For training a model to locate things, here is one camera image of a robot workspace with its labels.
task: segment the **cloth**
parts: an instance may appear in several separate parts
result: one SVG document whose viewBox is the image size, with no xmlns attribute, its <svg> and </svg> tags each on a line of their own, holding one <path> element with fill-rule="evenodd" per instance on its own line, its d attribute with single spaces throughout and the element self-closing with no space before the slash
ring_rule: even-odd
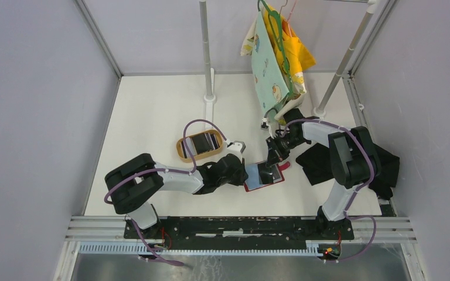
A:
<svg viewBox="0 0 450 281">
<path fill-rule="evenodd" d="M 251 50 L 253 57 L 251 61 L 256 94 L 260 100 L 263 114 L 273 107 L 280 109 L 282 107 L 281 101 L 284 100 L 289 92 L 282 72 L 275 63 L 276 58 L 272 45 L 268 41 L 269 37 L 265 22 L 261 12 L 258 12 L 253 38 L 254 46 Z M 271 111 L 268 119 L 273 121 L 274 116 L 275 112 Z"/>
<path fill-rule="evenodd" d="M 242 42 L 241 57 L 252 55 L 253 49 L 255 49 L 254 35 L 256 35 L 256 20 L 257 19 L 258 19 L 258 17 L 256 16 L 254 18 L 253 24 L 251 25 L 251 27 L 249 27 L 246 37 L 244 38 L 244 40 Z"/>
<path fill-rule="evenodd" d="M 285 57 L 289 62 L 289 73 L 292 77 L 293 90 L 296 94 L 305 94 L 306 87 L 304 84 L 303 71 L 314 66 L 316 60 L 311 55 L 309 50 L 304 46 L 299 37 L 296 35 L 294 30 L 290 27 L 289 23 L 280 15 L 282 20 L 282 42 L 285 50 Z M 275 52 L 275 58 L 280 66 L 280 69 L 284 74 L 287 72 L 284 69 L 284 57 L 282 51 L 280 51 L 276 36 L 279 34 L 278 25 L 272 16 L 268 15 L 268 12 L 263 13 L 263 21 L 266 23 L 266 28 L 268 32 L 268 37 Z"/>
</svg>

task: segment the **light blue towel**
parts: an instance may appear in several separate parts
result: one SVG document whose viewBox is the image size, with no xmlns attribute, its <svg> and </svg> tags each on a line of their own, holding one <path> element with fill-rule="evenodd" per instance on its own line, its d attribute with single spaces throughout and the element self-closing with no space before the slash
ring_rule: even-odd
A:
<svg viewBox="0 0 450 281">
<path fill-rule="evenodd" d="M 252 64 L 256 94 L 263 114 L 272 107 L 282 108 L 280 102 L 288 94 L 289 89 L 278 67 L 261 12 L 258 12 L 256 20 Z M 272 112 L 269 119 L 273 120 L 274 115 Z"/>
</svg>

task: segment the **black mounting plate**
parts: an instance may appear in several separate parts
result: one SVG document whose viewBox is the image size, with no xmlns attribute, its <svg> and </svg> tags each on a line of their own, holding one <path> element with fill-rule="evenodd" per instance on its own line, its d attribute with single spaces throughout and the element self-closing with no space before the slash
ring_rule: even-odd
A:
<svg viewBox="0 0 450 281">
<path fill-rule="evenodd" d="M 164 228 L 172 238 L 172 249 L 306 249 L 306 240 L 336 241 L 339 238 L 337 232 L 322 236 L 317 231 L 315 218 L 307 217 L 166 217 L 160 218 L 158 224 L 158 228 Z M 341 229 L 341 237 L 343 240 L 354 239 L 349 220 Z M 124 238 L 138 239 L 129 221 Z M 161 232 L 147 234 L 145 238 L 161 239 Z"/>
</svg>

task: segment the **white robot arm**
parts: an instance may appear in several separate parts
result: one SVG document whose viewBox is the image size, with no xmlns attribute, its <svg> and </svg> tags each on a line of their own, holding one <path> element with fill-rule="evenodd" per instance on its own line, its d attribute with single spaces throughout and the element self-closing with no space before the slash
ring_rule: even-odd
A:
<svg viewBox="0 0 450 281">
<path fill-rule="evenodd" d="M 109 190 L 105 202 L 112 203 L 117 214 L 128 214 L 140 229 L 147 229 L 158 222 L 155 209 L 147 202 L 157 191 L 207 194 L 227 183 L 242 186 L 247 180 L 242 158 L 246 145 L 226 142 L 226 156 L 195 169 L 165 166 L 153 161 L 150 154 L 143 153 L 105 176 Z"/>
<path fill-rule="evenodd" d="M 335 182 L 317 219 L 324 224 L 345 220 L 346 207 L 360 184 L 377 176 L 381 170 L 368 129 L 360 126 L 350 131 L 342 130 L 341 127 L 313 117 L 304 118 L 299 109 L 290 110 L 284 118 L 291 124 L 285 128 L 284 134 L 267 139 L 267 166 L 284 161 L 292 148 L 305 142 L 315 141 L 329 148 Z"/>
</svg>

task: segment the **white wall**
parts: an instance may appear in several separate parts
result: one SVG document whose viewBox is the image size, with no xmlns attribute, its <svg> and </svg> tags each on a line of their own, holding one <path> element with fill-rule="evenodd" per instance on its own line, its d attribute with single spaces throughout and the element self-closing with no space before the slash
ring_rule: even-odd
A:
<svg viewBox="0 0 450 281">
<path fill-rule="evenodd" d="M 85 2 L 123 73 L 203 71 L 198 0 Z M 217 71 L 251 71 L 250 58 L 239 52 L 257 2 L 207 1 L 211 62 Z M 285 0 L 267 2 L 279 10 Z M 283 15 L 293 3 L 288 2 Z M 298 1 L 291 23 L 318 62 L 310 70 L 337 69 L 366 8 L 361 3 Z"/>
<path fill-rule="evenodd" d="M 0 0 L 0 280 L 51 280 L 117 79 L 71 0 Z"/>
<path fill-rule="evenodd" d="M 401 157 L 396 203 L 430 280 L 450 280 L 450 1 L 398 1 L 356 83 L 376 142 Z"/>
</svg>

